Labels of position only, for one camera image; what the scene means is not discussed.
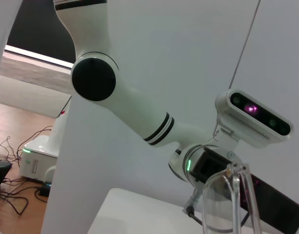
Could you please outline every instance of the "camera lens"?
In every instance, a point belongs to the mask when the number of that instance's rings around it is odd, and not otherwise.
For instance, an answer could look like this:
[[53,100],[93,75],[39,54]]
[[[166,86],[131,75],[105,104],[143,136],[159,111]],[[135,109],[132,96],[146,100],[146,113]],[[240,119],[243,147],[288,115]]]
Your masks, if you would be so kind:
[[269,125],[270,125],[271,127],[275,127],[275,126],[277,125],[277,123],[276,123],[276,121],[275,121],[274,119],[270,119],[270,121],[269,121]]
[[233,103],[234,104],[239,104],[241,102],[241,100],[239,99],[239,97],[238,96],[236,96],[236,97],[233,97]]
[[281,127],[280,128],[280,133],[281,133],[281,135],[286,136],[290,133],[290,128],[288,129],[288,128],[285,128],[285,127]]

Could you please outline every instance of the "green led light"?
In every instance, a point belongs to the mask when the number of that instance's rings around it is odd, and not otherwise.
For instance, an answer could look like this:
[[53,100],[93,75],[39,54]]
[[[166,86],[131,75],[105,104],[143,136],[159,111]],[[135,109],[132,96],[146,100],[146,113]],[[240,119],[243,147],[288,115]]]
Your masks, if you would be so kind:
[[189,168],[190,168],[190,160],[187,163],[187,171],[189,171]]
[[27,152],[27,153],[30,153],[30,151],[29,151],[29,150],[25,150],[25,149],[23,149],[23,151],[24,151],[24,152]]

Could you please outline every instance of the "camera sensor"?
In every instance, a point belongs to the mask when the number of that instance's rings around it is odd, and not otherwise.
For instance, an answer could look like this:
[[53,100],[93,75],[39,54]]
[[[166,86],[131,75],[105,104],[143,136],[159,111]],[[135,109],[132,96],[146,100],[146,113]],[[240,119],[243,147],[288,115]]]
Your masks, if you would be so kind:
[[244,95],[240,93],[233,93],[230,97],[230,101],[238,109],[246,112],[248,115],[252,116],[265,126],[271,128],[278,134],[286,136],[290,133],[291,128],[288,123],[276,117],[274,114],[254,103]]

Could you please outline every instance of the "black joint cap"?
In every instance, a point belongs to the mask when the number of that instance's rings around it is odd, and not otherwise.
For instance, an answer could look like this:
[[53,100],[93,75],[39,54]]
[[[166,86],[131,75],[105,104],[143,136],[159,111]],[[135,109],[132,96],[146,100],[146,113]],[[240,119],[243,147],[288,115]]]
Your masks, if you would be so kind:
[[83,98],[90,101],[107,99],[116,86],[116,76],[112,67],[98,58],[87,58],[73,69],[72,83]]

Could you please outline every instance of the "transparent plastic part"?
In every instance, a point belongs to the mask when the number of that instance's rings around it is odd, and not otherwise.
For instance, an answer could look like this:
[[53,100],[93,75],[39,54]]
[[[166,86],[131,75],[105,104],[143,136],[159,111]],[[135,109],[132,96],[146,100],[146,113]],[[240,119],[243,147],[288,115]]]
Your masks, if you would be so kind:
[[253,233],[261,234],[260,217],[248,164],[229,164],[211,176],[203,193],[204,234],[241,234],[242,199],[248,206]]

